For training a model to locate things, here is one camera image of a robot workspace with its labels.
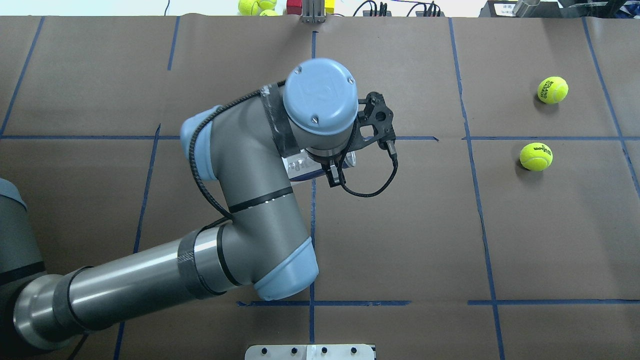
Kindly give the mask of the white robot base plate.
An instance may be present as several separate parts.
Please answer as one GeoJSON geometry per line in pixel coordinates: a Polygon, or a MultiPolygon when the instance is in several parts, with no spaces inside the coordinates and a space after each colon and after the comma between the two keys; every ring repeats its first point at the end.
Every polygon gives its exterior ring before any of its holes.
{"type": "Polygon", "coordinates": [[[376,347],[365,343],[252,345],[245,360],[376,360],[376,347]]]}

